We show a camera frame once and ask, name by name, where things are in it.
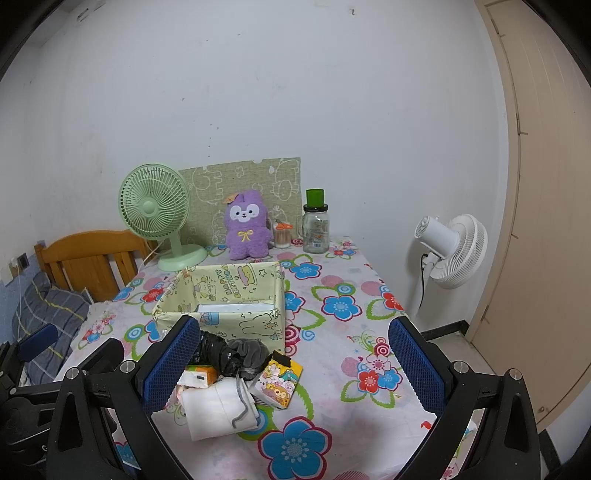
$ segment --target cotton swab container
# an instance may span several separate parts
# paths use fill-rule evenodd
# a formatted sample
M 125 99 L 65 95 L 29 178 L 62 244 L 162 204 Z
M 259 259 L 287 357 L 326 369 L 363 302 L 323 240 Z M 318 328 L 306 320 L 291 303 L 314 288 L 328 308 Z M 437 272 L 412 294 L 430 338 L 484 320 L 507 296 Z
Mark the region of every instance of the cotton swab container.
M 291 245 L 291 230 L 293 225 L 277 222 L 273 225 L 273 240 L 276 248 L 288 248 Z

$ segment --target door frame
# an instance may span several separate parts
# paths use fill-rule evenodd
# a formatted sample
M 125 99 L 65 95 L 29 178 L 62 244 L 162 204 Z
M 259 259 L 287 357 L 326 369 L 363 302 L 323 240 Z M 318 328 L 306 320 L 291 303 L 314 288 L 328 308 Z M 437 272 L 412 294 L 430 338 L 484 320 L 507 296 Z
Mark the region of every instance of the door frame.
M 492 19 L 488 7 L 499 4 L 509 0 L 474 0 L 482 19 L 486 25 L 486 29 L 491 38 L 493 48 L 495 50 L 496 60 L 501 72 L 501 80 L 503 91 L 505 94 L 505 106 L 507 111 L 507 126 L 509 134 L 509 166 L 507 172 L 507 192 L 505 196 L 505 210 L 503 213 L 503 220 L 501 223 L 501 233 L 499 234 L 499 241 L 497 244 L 495 256 L 493 258 L 491 271 L 486 281 L 486 286 L 482 292 L 482 297 L 478 303 L 475 314 L 472 317 L 470 327 L 466 332 L 466 340 L 470 343 L 476 336 L 481 323 L 483 321 L 486 309 L 492 300 L 496 285 L 501 276 L 501 270 L 505 263 L 507 251 L 509 249 L 509 242 L 511 241 L 511 232 L 515 220 L 515 211 L 517 208 L 517 198 L 519 190 L 519 170 L 521 162 L 521 144 L 519 132 L 519 113 L 517 109 L 517 96 L 515 94 L 515 86 L 513 77 L 509 68 L 509 61 L 505 52 L 505 47 L 499 36 L 499 31 L 496 28 L 495 22 Z M 589 365 L 577 382 L 572 386 L 568 393 L 542 418 L 537 424 L 539 432 L 546 429 L 566 408 L 574 401 L 575 398 L 584 390 L 584 388 L 591 381 L 591 365 Z

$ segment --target cartoon sticker pack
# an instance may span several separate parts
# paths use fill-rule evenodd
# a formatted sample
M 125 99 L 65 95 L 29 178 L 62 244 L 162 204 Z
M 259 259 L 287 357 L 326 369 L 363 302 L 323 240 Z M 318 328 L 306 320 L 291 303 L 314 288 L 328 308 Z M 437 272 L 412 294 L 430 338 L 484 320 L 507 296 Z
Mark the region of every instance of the cartoon sticker pack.
M 300 364 L 275 351 L 248 391 L 267 405 L 280 409 L 287 408 L 301 372 Z

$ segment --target wooden bed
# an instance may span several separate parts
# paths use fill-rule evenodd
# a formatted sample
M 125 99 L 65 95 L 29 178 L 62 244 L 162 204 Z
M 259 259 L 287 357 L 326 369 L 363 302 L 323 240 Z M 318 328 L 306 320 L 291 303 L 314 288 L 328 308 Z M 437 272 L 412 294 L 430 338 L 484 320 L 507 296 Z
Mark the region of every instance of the wooden bed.
M 60 288 L 82 291 L 86 287 L 95 301 L 106 301 L 119 292 L 108 255 L 113 256 L 127 285 L 137 273 L 134 252 L 146 259 L 154 247 L 154 242 L 146 242 L 129 230 L 97 230 L 69 235 L 49 247 L 35 245 L 35 253 L 39 267 Z

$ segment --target white standing fan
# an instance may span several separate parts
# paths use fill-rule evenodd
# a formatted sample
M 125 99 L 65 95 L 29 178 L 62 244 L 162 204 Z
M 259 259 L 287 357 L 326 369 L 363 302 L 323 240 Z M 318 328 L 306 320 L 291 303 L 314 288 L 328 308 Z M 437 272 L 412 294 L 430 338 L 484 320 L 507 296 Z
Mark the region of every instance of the white standing fan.
M 468 214 L 457 216 L 446 225 L 440 223 L 438 217 L 425 216 L 418 223 L 414 237 L 430 253 L 421 262 L 421 277 L 412 305 L 407 310 L 413 320 L 423 301 L 429 278 L 443 288 L 459 287 L 480 267 L 488 246 L 486 229 Z

